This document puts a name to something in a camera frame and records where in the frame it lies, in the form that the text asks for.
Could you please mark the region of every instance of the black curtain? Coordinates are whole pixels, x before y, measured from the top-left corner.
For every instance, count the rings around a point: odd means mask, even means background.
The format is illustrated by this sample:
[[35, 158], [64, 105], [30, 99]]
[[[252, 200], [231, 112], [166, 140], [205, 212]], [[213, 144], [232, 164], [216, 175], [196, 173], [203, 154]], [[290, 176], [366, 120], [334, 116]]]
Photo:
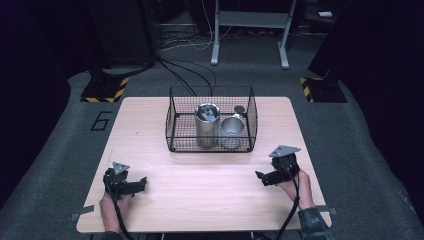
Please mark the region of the black curtain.
[[[72, 2], [86, 23], [86, 37], [99, 64], [108, 67], [84, 1]], [[32, 165], [65, 109], [70, 96], [67, 80], [87, 71], [71, 27], [61, 1], [2, 1], [0, 206]]]
[[375, 145], [424, 222], [421, 6], [421, 1], [351, 1], [309, 70], [321, 76], [327, 70], [339, 73], [359, 103]]

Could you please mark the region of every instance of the hand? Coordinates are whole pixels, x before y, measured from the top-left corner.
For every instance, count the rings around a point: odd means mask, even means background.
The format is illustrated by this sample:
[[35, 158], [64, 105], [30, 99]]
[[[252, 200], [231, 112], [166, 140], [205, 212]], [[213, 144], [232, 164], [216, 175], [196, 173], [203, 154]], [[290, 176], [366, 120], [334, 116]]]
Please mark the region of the hand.
[[[294, 176], [294, 179], [299, 184], [299, 209], [302, 210], [314, 207], [315, 204], [312, 199], [311, 180], [309, 175], [300, 169], [299, 173]], [[295, 200], [296, 188], [293, 181], [281, 182], [277, 184], [277, 186], [281, 187], [292, 201]]]
[[[125, 195], [118, 200], [117, 204], [121, 211], [122, 219], [125, 219], [128, 213], [128, 205], [131, 200], [131, 195]], [[119, 227], [119, 220], [116, 216], [115, 206], [109, 193], [105, 192], [103, 198], [99, 201], [100, 213], [103, 218], [103, 225], [105, 226], [106, 232], [119, 233], [121, 228]]]

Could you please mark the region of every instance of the wire basket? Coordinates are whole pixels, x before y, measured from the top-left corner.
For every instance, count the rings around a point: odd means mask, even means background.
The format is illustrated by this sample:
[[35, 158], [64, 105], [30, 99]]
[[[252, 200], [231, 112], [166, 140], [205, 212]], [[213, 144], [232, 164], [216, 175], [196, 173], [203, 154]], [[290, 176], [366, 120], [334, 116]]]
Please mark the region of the wire basket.
[[[216, 142], [212, 147], [202, 147], [198, 143], [196, 132], [196, 108], [201, 104], [213, 103], [219, 108], [218, 134], [212, 137]], [[235, 114], [235, 107], [240, 112], [239, 118], [244, 130], [237, 136], [237, 147], [225, 147], [221, 124], [226, 118]], [[171, 152], [251, 152], [255, 146], [258, 127], [258, 113], [255, 96], [251, 86], [216, 86], [216, 87], [182, 87], [170, 88], [170, 103], [166, 117], [166, 141]]]

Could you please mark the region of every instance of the metal stand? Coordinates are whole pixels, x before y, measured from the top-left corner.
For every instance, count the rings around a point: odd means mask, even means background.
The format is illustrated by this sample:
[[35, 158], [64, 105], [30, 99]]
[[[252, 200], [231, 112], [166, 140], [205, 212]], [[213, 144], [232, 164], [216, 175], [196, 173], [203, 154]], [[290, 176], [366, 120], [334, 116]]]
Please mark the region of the metal stand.
[[256, 13], [256, 12], [232, 12], [219, 11], [219, 0], [215, 0], [215, 41], [212, 50], [211, 64], [218, 64], [220, 47], [220, 26], [239, 26], [239, 27], [265, 27], [284, 29], [283, 37], [278, 42], [278, 51], [280, 53], [281, 66], [283, 69], [289, 68], [285, 45], [290, 30], [290, 24], [293, 18], [294, 7], [297, 0], [292, 0], [288, 13]]

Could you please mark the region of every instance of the steel tumbler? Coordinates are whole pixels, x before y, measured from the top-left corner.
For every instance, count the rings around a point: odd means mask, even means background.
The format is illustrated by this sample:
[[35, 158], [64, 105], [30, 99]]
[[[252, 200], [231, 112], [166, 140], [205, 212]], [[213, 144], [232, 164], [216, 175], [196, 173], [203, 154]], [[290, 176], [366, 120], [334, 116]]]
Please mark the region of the steel tumbler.
[[204, 148], [215, 147], [219, 138], [219, 108], [213, 103], [200, 104], [195, 115], [197, 144]]

